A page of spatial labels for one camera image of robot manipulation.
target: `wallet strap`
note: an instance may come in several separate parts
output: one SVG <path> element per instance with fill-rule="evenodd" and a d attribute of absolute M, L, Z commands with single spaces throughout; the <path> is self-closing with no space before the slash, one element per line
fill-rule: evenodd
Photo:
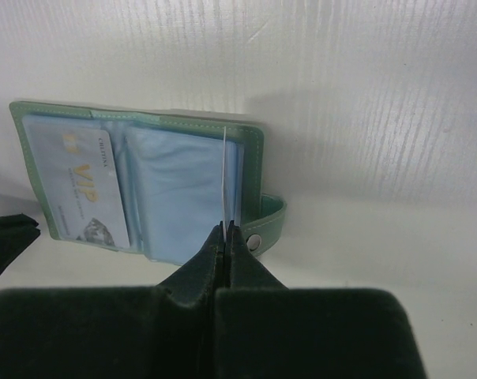
<path fill-rule="evenodd" d="M 286 202 L 280 197 L 267 195 L 265 193 L 261 195 L 260 218 L 241 226 L 244 238 L 248 241 L 247 245 L 254 256 L 257 257 L 263 254 L 279 239 L 283 229 L 286 207 Z M 254 236 L 256 239 L 256 245 L 259 244 L 256 249 L 254 249 L 256 246 L 249 244 L 251 236 Z"/>

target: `scratch on surface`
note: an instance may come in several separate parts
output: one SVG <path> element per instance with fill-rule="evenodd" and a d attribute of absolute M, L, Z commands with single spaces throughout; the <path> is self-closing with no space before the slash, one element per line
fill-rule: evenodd
<path fill-rule="evenodd" d="M 270 22 L 270 20 L 268 19 L 258 29 L 256 29 L 256 31 L 249 36 L 249 38 L 247 39 L 246 44 L 253 42 L 254 39 L 256 39 L 256 37 L 258 37 L 260 35 L 261 31 L 266 28 L 266 26 L 269 24 L 269 22 Z"/>

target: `card holder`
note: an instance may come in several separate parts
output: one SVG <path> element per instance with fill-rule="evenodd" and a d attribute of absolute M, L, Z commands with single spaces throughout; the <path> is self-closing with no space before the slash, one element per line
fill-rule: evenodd
<path fill-rule="evenodd" d="M 254 254 L 280 236 L 286 205 L 261 194 L 256 126 L 32 102 L 10 110 L 55 239 L 182 265 L 223 219 L 223 198 Z"/>

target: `snap button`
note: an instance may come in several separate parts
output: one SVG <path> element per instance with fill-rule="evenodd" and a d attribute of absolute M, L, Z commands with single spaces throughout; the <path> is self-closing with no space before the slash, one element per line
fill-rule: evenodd
<path fill-rule="evenodd" d="M 260 235 L 250 235 L 247 239 L 247 247 L 249 251 L 257 250 L 261 245 L 261 236 Z"/>

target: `wallet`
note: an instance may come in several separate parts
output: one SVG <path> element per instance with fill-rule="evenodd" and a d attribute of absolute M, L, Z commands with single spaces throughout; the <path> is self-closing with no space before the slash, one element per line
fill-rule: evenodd
<path fill-rule="evenodd" d="M 261 193 L 264 134 L 247 122 L 14 102 L 51 237 L 186 263 L 220 222 L 259 255 L 286 203 Z"/>

